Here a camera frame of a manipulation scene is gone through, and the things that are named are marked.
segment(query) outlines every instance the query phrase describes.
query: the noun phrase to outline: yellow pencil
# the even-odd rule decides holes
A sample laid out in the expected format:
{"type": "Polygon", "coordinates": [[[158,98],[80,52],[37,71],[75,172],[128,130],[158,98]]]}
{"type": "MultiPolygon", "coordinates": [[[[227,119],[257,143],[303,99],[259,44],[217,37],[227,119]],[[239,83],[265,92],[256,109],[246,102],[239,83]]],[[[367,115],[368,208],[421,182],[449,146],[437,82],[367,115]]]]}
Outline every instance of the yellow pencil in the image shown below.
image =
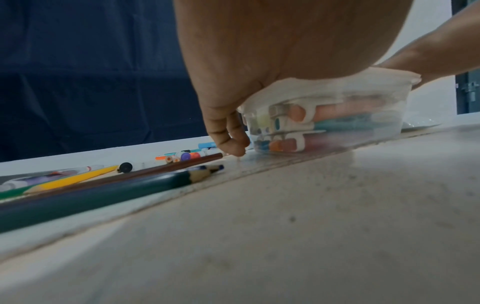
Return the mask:
{"type": "Polygon", "coordinates": [[[117,168],[118,168],[118,166],[107,167],[107,168],[98,169],[98,170],[95,170],[95,171],[90,171],[90,172],[86,172],[86,173],[73,175],[73,176],[65,177],[65,178],[58,179],[58,180],[54,180],[54,181],[51,181],[51,182],[43,183],[43,184],[40,184],[40,185],[37,185],[37,186],[34,186],[34,187],[30,188],[29,190],[25,191],[24,194],[32,194],[32,193],[37,193],[37,192],[40,192],[40,191],[52,190],[52,189],[56,189],[56,188],[60,188],[60,187],[73,185],[73,184],[76,184],[76,183],[80,183],[84,180],[87,180],[87,179],[94,178],[94,177],[97,177],[97,176],[102,175],[102,174],[112,172],[112,171],[116,170],[117,168]]]}

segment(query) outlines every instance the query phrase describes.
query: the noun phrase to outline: black round object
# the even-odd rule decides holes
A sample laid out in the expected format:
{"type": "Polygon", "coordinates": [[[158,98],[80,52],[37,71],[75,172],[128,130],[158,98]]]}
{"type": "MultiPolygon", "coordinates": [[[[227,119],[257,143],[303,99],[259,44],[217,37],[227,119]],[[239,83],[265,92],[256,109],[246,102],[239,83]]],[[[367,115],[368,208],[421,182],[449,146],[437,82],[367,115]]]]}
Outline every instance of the black round object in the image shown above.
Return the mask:
{"type": "Polygon", "coordinates": [[[117,171],[118,171],[118,172],[121,172],[121,173],[129,173],[129,172],[132,171],[133,168],[134,168],[134,167],[132,166],[132,164],[130,164],[130,163],[123,163],[123,164],[121,164],[121,165],[118,167],[117,171]]]}

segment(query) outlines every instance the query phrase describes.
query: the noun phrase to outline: transparent plastic container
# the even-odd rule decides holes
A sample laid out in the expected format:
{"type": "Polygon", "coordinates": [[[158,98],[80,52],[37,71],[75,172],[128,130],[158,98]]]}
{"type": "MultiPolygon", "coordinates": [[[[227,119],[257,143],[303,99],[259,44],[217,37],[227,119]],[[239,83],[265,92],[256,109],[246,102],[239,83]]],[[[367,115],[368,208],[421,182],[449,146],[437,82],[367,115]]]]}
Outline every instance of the transparent plastic container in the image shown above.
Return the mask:
{"type": "Polygon", "coordinates": [[[332,152],[400,134],[408,95],[420,80],[381,68],[337,79],[285,79],[238,110],[258,152],[332,152]]]}

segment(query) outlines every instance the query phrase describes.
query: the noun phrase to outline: blue curtain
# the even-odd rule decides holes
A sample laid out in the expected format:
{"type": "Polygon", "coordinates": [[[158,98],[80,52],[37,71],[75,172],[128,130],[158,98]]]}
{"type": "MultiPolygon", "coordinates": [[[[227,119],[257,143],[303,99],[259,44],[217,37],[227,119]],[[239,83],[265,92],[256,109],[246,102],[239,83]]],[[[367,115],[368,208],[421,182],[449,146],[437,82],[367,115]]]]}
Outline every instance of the blue curtain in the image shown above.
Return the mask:
{"type": "Polygon", "coordinates": [[[0,0],[0,161],[203,135],[171,0],[0,0]]]}

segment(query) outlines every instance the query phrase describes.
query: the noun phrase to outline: pencil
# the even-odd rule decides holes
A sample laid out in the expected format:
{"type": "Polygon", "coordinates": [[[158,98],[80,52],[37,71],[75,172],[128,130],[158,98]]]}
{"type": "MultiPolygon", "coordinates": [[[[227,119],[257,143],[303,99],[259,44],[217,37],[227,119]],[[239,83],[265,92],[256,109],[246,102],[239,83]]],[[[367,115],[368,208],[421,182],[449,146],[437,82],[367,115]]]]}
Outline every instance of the pencil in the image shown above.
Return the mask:
{"type": "Polygon", "coordinates": [[[70,192],[70,191],[75,191],[75,190],[80,190],[80,189],[89,189],[92,187],[97,187],[99,185],[106,185],[106,184],[111,184],[111,183],[116,183],[124,180],[129,180],[137,177],[143,177],[143,176],[150,176],[150,175],[155,175],[155,174],[160,174],[160,173],[167,173],[167,172],[173,172],[181,169],[186,169],[188,167],[192,166],[198,166],[207,162],[211,162],[214,160],[221,159],[223,155],[221,153],[205,156],[205,157],[200,157],[196,159],[191,159],[191,160],[186,160],[178,163],[172,163],[172,164],[167,164],[163,166],[157,166],[153,168],[148,168],[148,169],[143,169],[135,172],[130,172],[126,174],[118,174],[115,176],[110,176],[102,179],[96,179],[92,181],[86,181],[83,183],[79,184],[74,184],[54,190],[49,190],[45,192],[40,192],[36,193],[35,196],[31,197],[25,197],[22,198],[21,201],[24,200],[30,200],[31,198],[40,198],[40,197],[48,197],[60,193],[65,193],[65,192],[70,192]]]}
{"type": "Polygon", "coordinates": [[[38,193],[38,192],[41,192],[41,191],[52,190],[52,189],[57,189],[57,188],[73,185],[73,184],[80,183],[82,181],[88,180],[90,178],[94,178],[94,177],[100,176],[102,174],[112,172],[112,171],[116,170],[117,168],[118,168],[118,166],[111,166],[111,167],[107,167],[107,168],[102,168],[102,169],[98,169],[98,170],[94,170],[94,171],[85,172],[85,173],[82,173],[82,174],[77,174],[77,175],[64,177],[64,178],[61,178],[61,179],[53,180],[53,181],[46,182],[46,183],[39,184],[39,185],[32,185],[32,186],[27,186],[27,187],[8,190],[8,191],[5,191],[5,192],[0,192],[0,200],[7,199],[7,198],[13,198],[13,197],[20,196],[20,195],[25,195],[25,194],[34,194],[34,193],[38,193]]]}
{"type": "Polygon", "coordinates": [[[21,203],[0,204],[0,233],[199,182],[223,166],[140,177],[21,203]]]}

